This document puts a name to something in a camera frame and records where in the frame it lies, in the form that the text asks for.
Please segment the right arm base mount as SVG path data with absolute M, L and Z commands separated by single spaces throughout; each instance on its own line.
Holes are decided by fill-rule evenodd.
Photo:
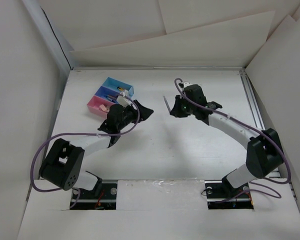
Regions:
M 208 181 L 201 195 L 206 197 L 209 210 L 253 210 L 254 204 L 246 183 L 232 192 L 226 192 L 219 181 Z

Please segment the orange highlighter pen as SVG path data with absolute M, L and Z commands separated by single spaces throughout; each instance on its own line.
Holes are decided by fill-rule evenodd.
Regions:
M 107 95 L 108 98 L 111 98 L 113 100 L 117 100 L 118 96 L 113 96 L 113 95 Z

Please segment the yellow utility knife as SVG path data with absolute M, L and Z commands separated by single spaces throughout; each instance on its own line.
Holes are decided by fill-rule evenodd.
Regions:
M 125 88 L 123 88 L 123 87 L 117 87 L 117 89 L 120 91 L 120 92 L 124 92 L 124 91 L 126 91 L 126 89 Z

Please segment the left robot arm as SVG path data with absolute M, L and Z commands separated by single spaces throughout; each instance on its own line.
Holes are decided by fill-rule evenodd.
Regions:
M 83 189 L 88 197 L 97 198 L 102 191 L 102 179 L 81 170 L 84 157 L 112 147 L 124 134 L 122 130 L 126 126 L 143 122 L 153 113 L 137 100 L 125 106 L 112 105 L 96 133 L 85 134 L 73 142 L 56 139 L 40 166 L 39 176 L 64 191 Z

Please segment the teal blue pen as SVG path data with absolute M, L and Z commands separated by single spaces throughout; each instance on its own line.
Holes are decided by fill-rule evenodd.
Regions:
M 109 96 L 105 96 L 105 98 L 108 100 L 108 101 L 111 101 L 113 103 L 116 103 L 116 100 L 112 99 L 111 97 Z

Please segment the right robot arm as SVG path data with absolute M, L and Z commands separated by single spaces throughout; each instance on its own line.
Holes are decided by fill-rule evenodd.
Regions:
M 175 86 L 179 94 L 175 96 L 174 106 L 169 112 L 171 116 L 194 116 L 206 125 L 225 133 L 246 150 L 245 163 L 221 180 L 221 191 L 225 196 L 233 197 L 245 184 L 264 179 L 286 162 L 279 135 L 274 129 L 254 128 L 221 112 L 222 105 L 215 101 L 207 101 L 198 84 L 183 82 L 177 78 Z

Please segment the grey purple highlighter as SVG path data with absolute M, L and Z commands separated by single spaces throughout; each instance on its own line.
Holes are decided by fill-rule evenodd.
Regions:
M 170 108 L 168 100 L 167 100 L 167 98 L 165 96 L 163 96 L 163 100 L 164 100 L 164 103 L 166 105 L 166 108 L 167 108 L 168 112 L 170 113 L 171 112 L 171 108 Z

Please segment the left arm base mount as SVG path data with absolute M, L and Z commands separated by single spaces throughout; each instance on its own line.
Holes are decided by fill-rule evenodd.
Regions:
M 99 195 L 81 189 L 77 202 L 70 210 L 116 210 L 118 181 L 106 180 L 102 183 Z

